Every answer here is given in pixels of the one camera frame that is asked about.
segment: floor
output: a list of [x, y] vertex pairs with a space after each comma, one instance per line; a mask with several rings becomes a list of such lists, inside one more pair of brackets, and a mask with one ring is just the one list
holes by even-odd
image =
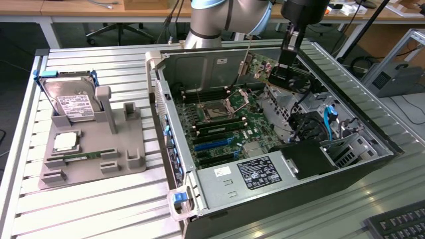
[[[161, 32], [161, 23], [145, 23], [143, 31], [154, 37]], [[99, 23], [89, 23], [91, 31], [99, 29]], [[261, 39], [281, 39], [282, 33], [275, 32], [275, 24], [269, 24]], [[306, 37], [319, 43], [319, 45], [330, 51], [341, 33], [337, 31], [337, 25], [321, 26], [319, 24], [310, 26], [306, 30]], [[90, 47], [86, 43], [83, 29], [81, 23], [55, 23], [54, 29], [63, 48]], [[175, 36], [175, 28], [170, 25], [170, 34]], [[178, 36], [183, 38], [183, 33], [189, 30], [187, 23], [178, 24]], [[230, 32], [222, 33], [222, 39], [230, 40]], [[110, 31], [99, 36], [93, 37], [95, 46], [115, 46], [117, 31]], [[149, 39], [139, 37], [131, 32], [122, 35], [122, 45], [149, 44]], [[167, 41], [167, 33], [161, 36], [159, 43]], [[35, 49], [47, 48], [46, 41], [41, 29], [34, 23], [0, 23], [0, 129], [6, 132], [2, 142], [0, 142], [0, 155], [9, 150], [11, 137], [18, 118], [18, 111], [23, 97], [25, 86], [29, 78], [29, 70]], [[355, 47], [346, 62], [350, 62], [357, 56], [367, 55], [366, 52]], [[0, 156], [0, 176], [6, 162], [6, 155]]]

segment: slotted metal tabletop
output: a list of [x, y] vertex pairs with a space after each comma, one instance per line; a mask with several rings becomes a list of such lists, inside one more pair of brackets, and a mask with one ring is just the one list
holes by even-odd
[[[246, 45], [225, 43], [225, 46]], [[279, 44], [262, 40], [254, 45]], [[94, 69], [99, 85], [110, 86], [111, 108], [135, 102], [141, 109], [147, 170], [142, 173], [39, 191], [51, 108], [31, 78], [0, 187], [1, 238], [181, 238], [169, 216], [167, 185], [146, 89], [145, 52], [179, 49], [178, 44], [50, 50], [34, 59], [33, 70]], [[214, 237], [367, 238], [362, 220], [425, 199], [423, 141], [387, 108], [370, 98], [355, 80], [315, 43], [302, 50], [346, 91], [406, 154], [346, 190]]]

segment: hard drive label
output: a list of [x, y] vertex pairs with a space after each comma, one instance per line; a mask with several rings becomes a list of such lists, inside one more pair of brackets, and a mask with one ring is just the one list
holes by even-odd
[[246, 187], [253, 190], [281, 181], [267, 156], [238, 163], [238, 170]]
[[87, 95], [58, 96], [57, 100], [67, 118], [94, 115]]

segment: black pole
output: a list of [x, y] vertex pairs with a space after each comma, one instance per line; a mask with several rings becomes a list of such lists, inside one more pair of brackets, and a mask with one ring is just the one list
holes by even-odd
[[337, 59], [337, 61], [338, 61], [341, 64], [343, 63], [343, 60], [345, 60], [346, 56], [350, 54], [350, 52], [351, 52], [354, 46], [357, 45], [359, 39], [361, 39], [362, 36], [365, 35], [365, 33], [366, 33], [366, 31], [367, 31], [370, 25], [373, 24], [374, 20], [377, 19], [378, 15], [379, 15], [381, 11], [383, 10], [383, 8], [385, 8], [386, 4], [389, 3], [389, 1], [390, 1], [390, 0], [383, 0], [383, 1], [382, 1], [379, 7], [377, 8], [377, 10], [375, 10], [375, 12], [373, 13], [373, 15], [371, 15], [369, 21], [366, 22], [366, 25], [365, 25], [363, 29], [361, 29], [361, 31], [359, 31], [359, 33], [358, 33], [358, 35], [357, 35], [357, 37], [355, 37], [353, 43], [350, 44], [349, 48], [347, 48], [346, 51], [343, 52], [343, 55]]

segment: hard drive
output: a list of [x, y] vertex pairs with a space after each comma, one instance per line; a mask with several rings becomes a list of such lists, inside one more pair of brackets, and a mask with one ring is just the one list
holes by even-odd
[[43, 72], [37, 83], [51, 103], [54, 113], [67, 116], [70, 122], [94, 119], [94, 112], [102, 111], [94, 96], [95, 77], [89, 72]]

